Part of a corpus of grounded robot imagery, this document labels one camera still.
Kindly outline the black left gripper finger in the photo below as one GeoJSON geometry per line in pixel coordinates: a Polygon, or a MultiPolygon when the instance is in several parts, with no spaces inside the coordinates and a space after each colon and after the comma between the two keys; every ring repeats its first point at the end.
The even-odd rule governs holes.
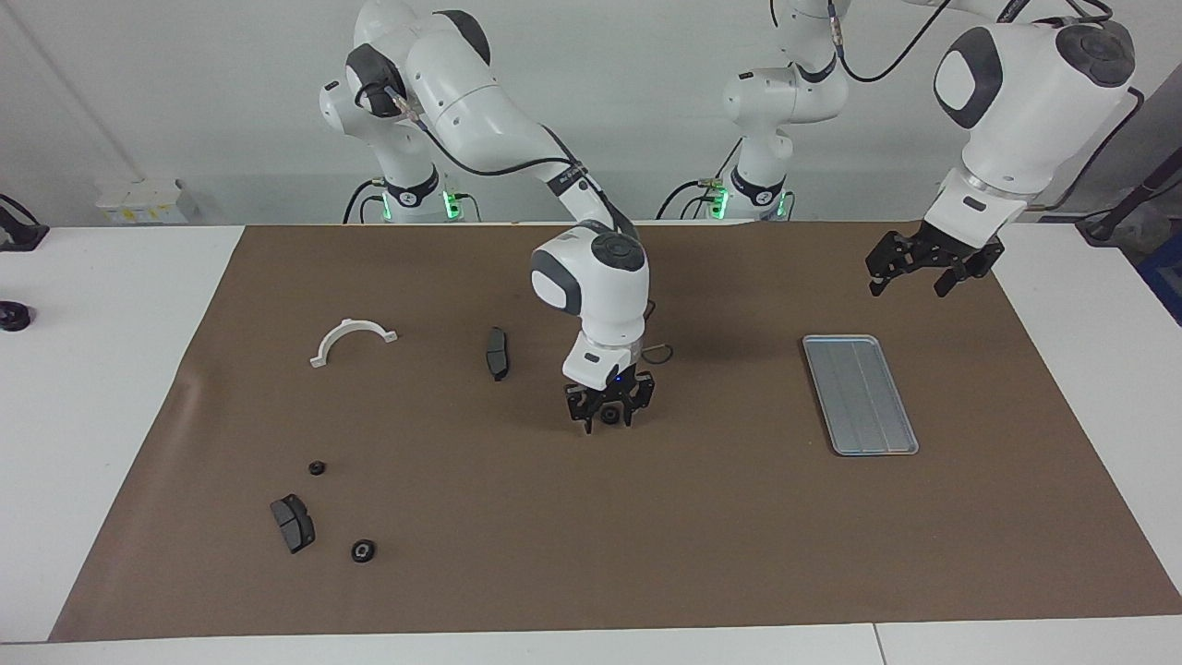
{"type": "Polygon", "coordinates": [[[988,276],[1004,252],[1004,248],[981,248],[965,260],[954,260],[934,283],[934,291],[939,296],[946,296],[959,283],[988,276]]]}
{"type": "Polygon", "coordinates": [[[870,294],[881,296],[894,279],[911,273],[913,239],[900,235],[900,232],[886,232],[868,253],[865,265],[870,276],[870,294]]]}

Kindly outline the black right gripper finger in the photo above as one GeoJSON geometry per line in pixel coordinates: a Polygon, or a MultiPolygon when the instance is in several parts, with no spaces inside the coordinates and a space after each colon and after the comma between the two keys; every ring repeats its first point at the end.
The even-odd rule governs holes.
{"type": "Polygon", "coordinates": [[[634,424],[634,413],[645,409],[656,387],[651,373],[626,373],[623,376],[623,422],[626,428],[634,424]]]}
{"type": "Polygon", "coordinates": [[[598,392],[586,386],[566,386],[565,399],[571,420],[582,422],[585,433],[595,428],[595,415],[598,412],[598,392]]]}

